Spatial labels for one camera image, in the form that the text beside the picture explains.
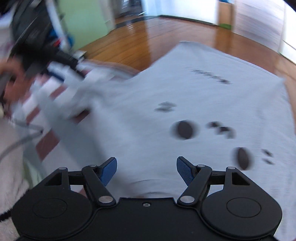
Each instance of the hardwood floor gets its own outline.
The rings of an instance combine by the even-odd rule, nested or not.
[[[90,59],[116,62],[137,70],[148,68],[180,41],[196,41],[296,80],[296,65],[230,30],[170,18],[153,18],[113,30],[85,46]]]

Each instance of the person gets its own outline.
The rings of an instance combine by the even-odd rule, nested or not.
[[[17,102],[30,88],[34,79],[26,79],[21,62],[17,59],[0,61],[0,75],[8,72],[15,82],[6,86],[4,99],[7,105]],[[0,118],[0,153],[19,140],[18,134],[7,119]],[[22,146],[0,157],[0,214],[5,214],[29,188],[26,179]],[[11,241],[18,237],[11,218],[0,221],[0,240]]]

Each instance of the gray cable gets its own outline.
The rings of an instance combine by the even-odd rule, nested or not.
[[[0,163],[2,162],[2,160],[4,159],[4,157],[6,157],[10,152],[12,152],[13,150],[15,150],[16,148],[18,148],[21,145],[24,145],[25,143],[41,136],[43,134],[43,127],[41,126],[36,126],[36,125],[28,125],[25,122],[19,121],[19,120],[12,120],[12,122],[20,127],[24,127],[24,128],[28,128],[28,129],[33,129],[36,130],[36,133],[32,134],[32,135],[28,135],[27,137],[24,137],[23,139],[13,143],[12,145],[10,145],[9,147],[7,147],[1,154],[0,154]]]

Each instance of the screw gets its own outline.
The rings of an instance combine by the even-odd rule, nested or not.
[[[150,203],[148,203],[148,202],[146,202],[146,203],[143,203],[143,207],[150,207],[151,206],[151,204]]]
[[[194,197],[192,196],[183,196],[180,198],[180,201],[183,203],[193,203],[194,202]]]
[[[111,203],[112,201],[113,201],[113,197],[111,197],[111,196],[99,197],[99,202],[101,202],[101,203]]]

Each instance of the striped fabric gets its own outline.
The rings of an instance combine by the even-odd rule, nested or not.
[[[138,73],[123,65],[102,62],[85,61],[79,67],[85,74],[95,69],[99,70],[103,76],[106,73],[107,80],[123,81]],[[67,67],[59,65],[53,69],[57,74],[61,74],[59,71],[63,68]],[[64,83],[55,77],[38,76],[30,92],[26,93],[12,114],[12,119],[25,121],[28,125],[42,126],[44,129],[43,135],[27,144],[24,151],[25,158],[32,161],[32,165],[40,171],[43,177],[61,166],[66,166],[69,171],[77,171],[86,165],[100,164],[104,161],[104,157],[99,158],[100,154],[97,153],[92,141],[90,111],[81,106],[80,111],[67,120],[57,111],[75,94],[73,86],[69,87],[66,83],[69,78],[76,78],[76,76],[65,75],[65,71],[62,76],[65,78]],[[56,111],[49,115],[47,108],[51,104]],[[21,137],[35,132],[35,130],[16,128]],[[73,154],[80,147],[79,153]],[[71,189],[85,195],[82,186],[72,186]]]

